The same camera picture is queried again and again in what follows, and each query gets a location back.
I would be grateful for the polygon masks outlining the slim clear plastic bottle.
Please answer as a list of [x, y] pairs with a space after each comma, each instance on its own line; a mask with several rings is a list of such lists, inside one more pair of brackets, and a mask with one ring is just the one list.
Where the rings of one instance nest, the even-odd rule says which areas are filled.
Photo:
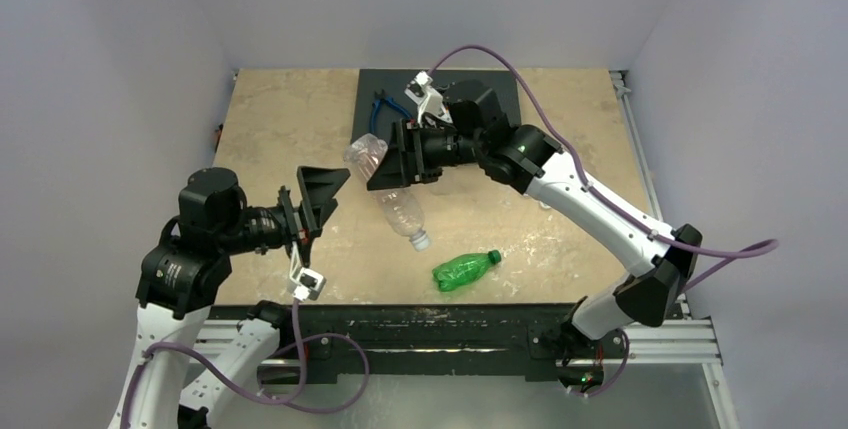
[[[371, 133], [354, 140], [343, 153], [343, 161], [358, 180], [367, 184], [387, 153], [387, 143]], [[428, 249], [431, 240], [424, 228], [423, 210], [409, 189], [370, 190], [391, 229], [405, 238], [418, 252]]]

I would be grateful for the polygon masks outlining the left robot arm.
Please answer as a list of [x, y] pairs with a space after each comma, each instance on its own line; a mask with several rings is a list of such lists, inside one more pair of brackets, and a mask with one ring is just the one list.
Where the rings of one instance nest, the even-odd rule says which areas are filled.
[[114, 428], [208, 428], [233, 396], [266, 403], [244, 388], [266, 358], [296, 353], [307, 361], [297, 305], [263, 301], [216, 358], [194, 345], [236, 255], [284, 249], [296, 302], [316, 299], [325, 279], [311, 266], [314, 241], [337, 208], [347, 169], [301, 166], [302, 200], [287, 188], [269, 207], [252, 206], [228, 168], [194, 172], [178, 196], [178, 212], [143, 258], [133, 353]]

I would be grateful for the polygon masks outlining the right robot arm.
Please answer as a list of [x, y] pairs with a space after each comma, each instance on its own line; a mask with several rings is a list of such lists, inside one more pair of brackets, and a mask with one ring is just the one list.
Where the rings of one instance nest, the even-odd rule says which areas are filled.
[[386, 154], [367, 181], [370, 191], [438, 180], [444, 168], [476, 163], [492, 180], [566, 216], [599, 241], [627, 272], [620, 282], [579, 302], [561, 330], [564, 348], [584, 356], [609, 332], [639, 323], [660, 326], [690, 279], [702, 233], [690, 224], [674, 228], [618, 197], [536, 126], [515, 125], [497, 94], [479, 80], [440, 91], [412, 82], [407, 95], [424, 108], [439, 102], [450, 121], [428, 127], [394, 124]]

